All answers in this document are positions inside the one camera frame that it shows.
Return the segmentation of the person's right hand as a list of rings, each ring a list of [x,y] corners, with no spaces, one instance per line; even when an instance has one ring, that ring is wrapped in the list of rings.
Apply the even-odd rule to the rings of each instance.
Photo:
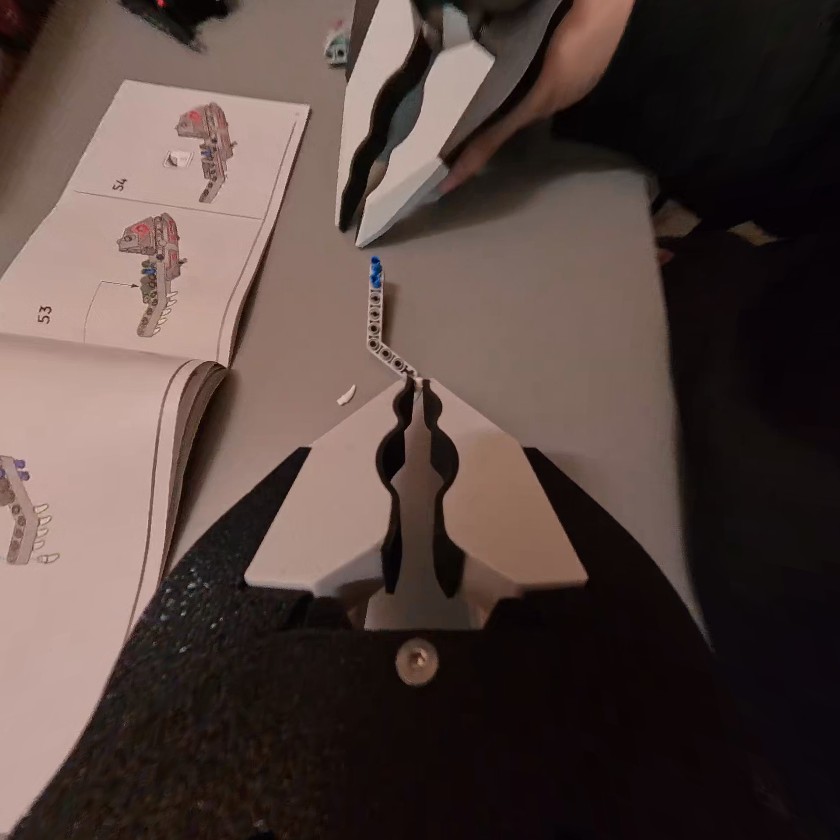
[[[478,174],[511,137],[570,108],[593,91],[609,67],[634,1],[573,1],[554,30],[542,67],[516,106],[485,128],[450,166],[444,195]]]

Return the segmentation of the bent grey toy beam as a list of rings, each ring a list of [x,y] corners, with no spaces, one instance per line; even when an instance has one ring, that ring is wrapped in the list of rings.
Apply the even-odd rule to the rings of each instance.
[[[385,278],[381,289],[371,289],[368,283],[367,316],[366,316],[366,346],[368,351],[390,371],[401,377],[408,377],[415,383],[421,381],[416,368],[406,362],[404,357],[395,353],[384,341],[385,323]]]

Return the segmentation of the open instruction booklet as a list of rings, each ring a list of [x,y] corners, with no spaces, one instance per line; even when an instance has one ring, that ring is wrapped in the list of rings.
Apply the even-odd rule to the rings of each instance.
[[[310,112],[126,80],[2,276],[2,838],[161,582]]]

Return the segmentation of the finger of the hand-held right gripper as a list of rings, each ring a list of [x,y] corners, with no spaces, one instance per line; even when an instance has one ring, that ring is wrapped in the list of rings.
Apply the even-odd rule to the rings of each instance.
[[[541,63],[571,2],[525,2],[472,34],[466,17],[444,11],[444,42],[432,47],[422,79],[392,119],[385,150],[374,164],[354,217],[355,245],[374,243],[418,206],[433,199],[449,166],[488,123],[514,105]]]
[[[354,5],[335,200],[335,224],[342,232],[363,204],[399,105],[431,60],[423,28],[412,1]]]

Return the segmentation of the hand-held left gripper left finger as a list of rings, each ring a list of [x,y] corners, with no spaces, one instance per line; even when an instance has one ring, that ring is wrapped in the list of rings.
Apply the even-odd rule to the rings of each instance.
[[[393,594],[403,559],[400,498],[415,381],[391,385],[310,446],[245,573],[253,587],[348,608]]]

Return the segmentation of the person's dark clothing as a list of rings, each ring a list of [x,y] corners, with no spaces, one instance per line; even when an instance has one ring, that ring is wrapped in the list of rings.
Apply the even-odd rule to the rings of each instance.
[[[838,227],[667,249],[696,597],[799,823],[838,838]]]

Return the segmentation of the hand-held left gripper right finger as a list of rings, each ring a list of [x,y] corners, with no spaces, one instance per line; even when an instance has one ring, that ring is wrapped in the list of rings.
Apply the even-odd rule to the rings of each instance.
[[[433,564],[448,597],[499,601],[584,586],[588,574],[519,441],[434,380],[422,384],[434,498]]]

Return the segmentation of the person's right forearm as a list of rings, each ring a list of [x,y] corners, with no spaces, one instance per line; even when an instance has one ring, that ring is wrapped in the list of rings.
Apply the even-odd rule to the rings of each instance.
[[[563,140],[634,158],[705,228],[838,218],[839,2],[635,2]]]

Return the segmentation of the black toy piece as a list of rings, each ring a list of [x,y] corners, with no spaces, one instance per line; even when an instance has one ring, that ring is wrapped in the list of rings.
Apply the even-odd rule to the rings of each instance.
[[[224,20],[238,1],[119,1],[135,17],[165,33],[192,52],[205,50],[201,28],[212,20]]]

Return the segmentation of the grey desk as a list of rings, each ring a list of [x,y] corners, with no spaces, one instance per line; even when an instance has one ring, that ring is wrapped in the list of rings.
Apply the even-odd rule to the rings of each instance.
[[[187,470],[170,566],[295,448],[394,382],[364,347],[368,252],[333,225],[352,2],[241,2],[194,53],[118,2],[57,2],[2,108],[2,270],[57,203],[125,79],[311,107]],[[539,448],[656,562],[702,627],[684,551],[665,301],[644,175],[522,132],[476,182],[395,227],[388,343]],[[352,384],[353,400],[336,401]]]

